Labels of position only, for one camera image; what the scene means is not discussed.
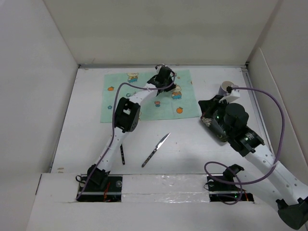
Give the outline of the purple cup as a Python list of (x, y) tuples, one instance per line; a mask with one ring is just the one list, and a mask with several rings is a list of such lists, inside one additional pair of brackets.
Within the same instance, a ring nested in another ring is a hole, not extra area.
[(228, 87), (235, 87), (235, 84), (231, 81), (222, 82), (218, 90), (218, 95), (220, 96), (230, 95), (230, 93), (227, 91)]

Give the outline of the black floral rectangular plate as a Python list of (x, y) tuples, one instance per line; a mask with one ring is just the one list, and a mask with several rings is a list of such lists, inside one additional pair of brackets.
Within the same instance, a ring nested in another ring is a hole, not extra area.
[(227, 142), (228, 135), (224, 130), (224, 127), (219, 124), (219, 117), (217, 115), (206, 115), (202, 113), (200, 117), (203, 124), (221, 141)]

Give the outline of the green cartoon print cloth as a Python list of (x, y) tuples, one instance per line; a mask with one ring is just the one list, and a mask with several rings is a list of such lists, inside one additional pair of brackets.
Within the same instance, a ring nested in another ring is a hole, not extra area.
[(176, 71), (175, 88), (169, 92), (158, 95), (149, 93), (145, 88), (147, 81), (155, 75), (154, 72), (118, 73), (104, 76), (103, 99), (101, 109), (102, 123), (112, 122), (112, 112), (118, 87), (123, 82), (133, 85), (124, 85), (118, 94), (118, 100), (122, 97), (136, 99), (140, 106), (140, 120), (167, 120), (192, 118), (200, 115), (197, 100), (193, 89), (193, 82), (189, 70)]

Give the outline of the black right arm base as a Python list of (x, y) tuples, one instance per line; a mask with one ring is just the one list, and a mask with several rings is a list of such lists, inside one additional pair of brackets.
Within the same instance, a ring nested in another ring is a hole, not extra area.
[[(229, 166), (235, 173), (243, 171), (244, 168), (234, 164)], [(222, 174), (214, 174), (220, 180), (234, 182), (235, 177), (229, 170), (225, 170)], [(204, 189), (209, 191), (210, 202), (222, 202), (225, 204), (232, 204), (239, 199), (240, 202), (254, 202), (253, 195), (243, 190), (242, 196), (240, 196), (240, 186), (228, 185), (217, 180), (212, 179), (210, 176), (206, 176), (207, 183), (204, 184)]]

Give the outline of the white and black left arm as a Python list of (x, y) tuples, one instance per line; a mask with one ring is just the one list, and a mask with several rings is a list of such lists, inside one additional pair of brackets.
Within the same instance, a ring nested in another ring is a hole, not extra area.
[[(110, 140), (98, 160), (88, 169), (86, 185), (102, 191), (107, 186), (108, 175), (111, 171), (115, 154), (126, 136), (135, 130), (139, 122), (141, 104), (175, 88), (175, 72), (166, 65), (155, 67), (156, 75), (150, 78), (144, 87), (137, 87), (128, 82), (120, 84), (112, 109), (112, 132)], [(119, 98), (122, 86), (127, 85), (139, 91), (132, 96)]]

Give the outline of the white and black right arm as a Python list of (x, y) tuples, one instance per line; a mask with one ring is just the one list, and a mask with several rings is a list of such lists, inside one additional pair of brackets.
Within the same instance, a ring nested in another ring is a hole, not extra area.
[(308, 186), (296, 178), (271, 153), (262, 138), (247, 125), (249, 115), (238, 103), (216, 95), (198, 102), (203, 124), (222, 142), (253, 164), (264, 179), (254, 180), (234, 164), (223, 172), (222, 183), (232, 190), (241, 187), (270, 205), (290, 228), (299, 230), (308, 221)]

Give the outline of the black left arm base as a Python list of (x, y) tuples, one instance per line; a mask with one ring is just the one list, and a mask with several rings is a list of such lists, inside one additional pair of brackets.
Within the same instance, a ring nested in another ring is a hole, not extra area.
[(104, 188), (100, 188), (92, 182), (86, 186), (86, 175), (77, 175), (75, 180), (78, 182), (77, 201), (78, 202), (121, 202), (123, 176), (111, 175), (107, 179)]

